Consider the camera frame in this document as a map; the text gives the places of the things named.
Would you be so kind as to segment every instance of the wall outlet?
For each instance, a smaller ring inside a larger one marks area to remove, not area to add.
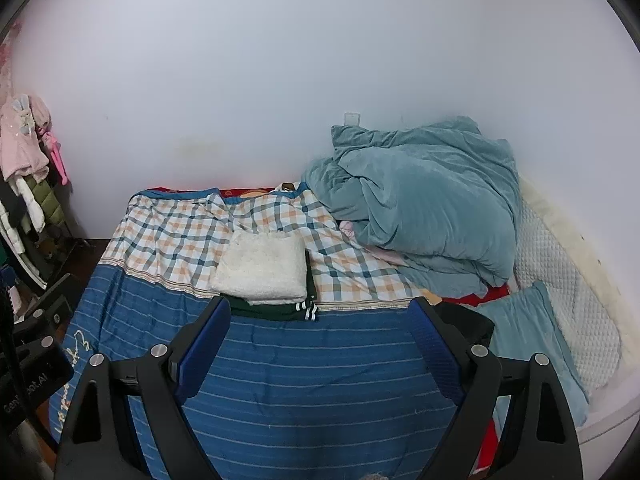
[[[356,112],[344,113],[344,125],[345,126],[360,126],[360,114]]]

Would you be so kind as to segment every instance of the folded white sweater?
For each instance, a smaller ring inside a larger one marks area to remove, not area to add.
[[[210,279],[212,290],[250,303],[306,298],[305,243],[299,235],[236,230]]]

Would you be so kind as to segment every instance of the plaid bed sheet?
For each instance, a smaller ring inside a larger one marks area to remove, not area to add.
[[[298,232],[311,258],[321,309],[404,307],[420,296],[395,267],[353,245],[306,184],[295,192],[223,198],[217,188],[132,197],[102,259],[131,276],[210,298],[209,286],[235,229]]]

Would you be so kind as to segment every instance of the wall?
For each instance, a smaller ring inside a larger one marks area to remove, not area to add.
[[[640,296],[640,54],[605,0],[32,0],[15,78],[52,110],[88,236],[145,187],[293,180],[348,110],[463,113]]]
[[[18,89],[39,94],[89,237],[151,186],[275,186],[330,126],[468,109],[478,0],[32,0]]]

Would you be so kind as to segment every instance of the dark floor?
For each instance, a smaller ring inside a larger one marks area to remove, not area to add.
[[[95,266],[98,264],[104,250],[107,247],[109,240],[89,240],[88,246],[84,243],[75,245],[72,253],[69,255],[65,265],[62,268],[60,276],[64,276],[66,273],[74,275],[80,283],[82,288],[85,288],[91,279],[91,275],[94,272]],[[61,330],[58,330],[57,339],[62,341],[65,336],[66,326]],[[38,407],[38,417],[44,423],[45,427],[49,427],[49,401],[42,403]],[[56,456],[52,450],[40,441],[40,449],[44,455],[46,462],[50,468],[53,469],[56,464]]]

